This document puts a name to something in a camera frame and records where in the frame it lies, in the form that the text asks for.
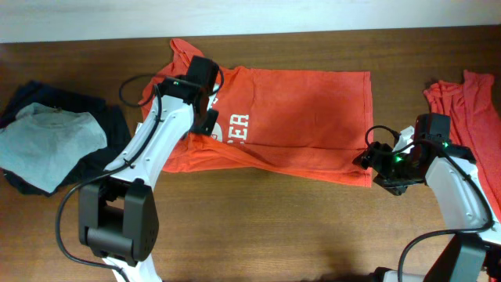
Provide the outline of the orange soccer t-shirt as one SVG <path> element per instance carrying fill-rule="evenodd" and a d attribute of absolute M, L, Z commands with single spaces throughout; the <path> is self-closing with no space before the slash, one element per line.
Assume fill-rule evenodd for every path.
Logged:
<path fill-rule="evenodd" d="M 371 74 L 226 68 L 210 99 L 210 136 L 188 134 L 164 165 L 170 173 L 231 168 L 368 187 L 355 159 L 372 139 Z"/>

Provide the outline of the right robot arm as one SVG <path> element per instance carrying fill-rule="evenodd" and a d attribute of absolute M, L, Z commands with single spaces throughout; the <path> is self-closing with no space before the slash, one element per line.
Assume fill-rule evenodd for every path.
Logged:
<path fill-rule="evenodd" d="M 452 142 L 450 125 L 447 115 L 421 114 L 414 126 L 390 131 L 393 145 L 366 141 L 366 149 L 353 161 L 373 169 L 373 182 L 395 196 L 416 184 L 431 188 L 446 224 L 411 240 L 397 269 L 376 269 L 374 281 L 475 281 L 480 272 L 491 281 L 500 279 L 500 223 L 481 188 L 478 162 L 469 147 Z M 427 273 L 405 273 L 409 251 L 439 236 L 451 240 Z"/>

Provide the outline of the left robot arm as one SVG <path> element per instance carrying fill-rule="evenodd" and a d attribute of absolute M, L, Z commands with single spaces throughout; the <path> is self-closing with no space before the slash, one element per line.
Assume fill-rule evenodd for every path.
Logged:
<path fill-rule="evenodd" d="M 212 133 L 218 112 L 208 102 L 222 76 L 214 61 L 194 56 L 187 72 L 154 84 L 152 107 L 130 143 L 79 188 L 79 240 L 117 280 L 160 279 L 151 255 L 159 233 L 153 191 L 179 140 Z"/>

